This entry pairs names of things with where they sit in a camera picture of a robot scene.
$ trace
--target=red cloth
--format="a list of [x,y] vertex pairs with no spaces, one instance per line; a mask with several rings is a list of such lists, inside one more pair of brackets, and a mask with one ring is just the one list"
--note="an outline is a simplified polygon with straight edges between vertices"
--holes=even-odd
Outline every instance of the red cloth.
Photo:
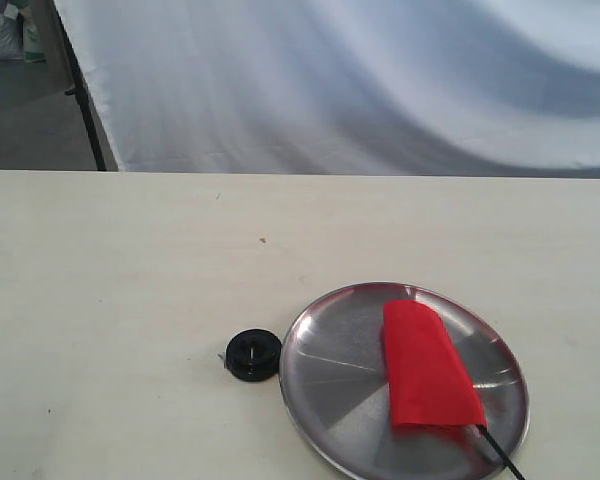
[[486,425],[480,397],[436,312],[412,300],[384,306],[391,425]]

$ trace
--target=table surface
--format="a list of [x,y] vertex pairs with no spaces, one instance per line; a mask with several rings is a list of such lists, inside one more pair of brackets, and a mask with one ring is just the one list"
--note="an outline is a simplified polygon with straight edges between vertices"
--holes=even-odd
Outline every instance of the table surface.
[[503,336],[527,478],[600,479],[600,181],[41,172],[0,172],[0,479],[341,478],[217,353],[373,280]]

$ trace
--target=black knob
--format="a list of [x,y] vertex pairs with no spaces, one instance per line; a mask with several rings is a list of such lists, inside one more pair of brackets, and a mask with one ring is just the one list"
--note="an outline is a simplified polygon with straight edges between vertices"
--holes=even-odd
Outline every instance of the black knob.
[[234,377],[261,382],[278,373],[282,344],[267,330],[245,330],[227,345],[225,365]]

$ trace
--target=metal plate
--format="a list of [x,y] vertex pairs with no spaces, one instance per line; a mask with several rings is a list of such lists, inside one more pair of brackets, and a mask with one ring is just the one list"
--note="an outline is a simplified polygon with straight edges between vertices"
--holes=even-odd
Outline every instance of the metal plate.
[[296,319],[280,360],[280,385],[293,422],[352,478],[479,480],[496,474],[500,460],[470,430],[470,448],[433,434],[392,433],[380,335],[382,307],[396,299],[416,300],[440,315],[480,395],[489,431],[509,454],[520,445],[529,422],[528,394],[506,344],[452,300],[396,283],[336,290]]

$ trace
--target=gray floor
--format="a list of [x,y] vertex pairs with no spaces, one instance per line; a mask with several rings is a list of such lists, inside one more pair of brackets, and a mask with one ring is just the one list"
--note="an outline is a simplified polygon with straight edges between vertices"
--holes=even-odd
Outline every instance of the gray floor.
[[[112,169],[101,129],[99,136]],[[53,85],[45,63],[0,62],[0,169],[95,170],[78,105]]]

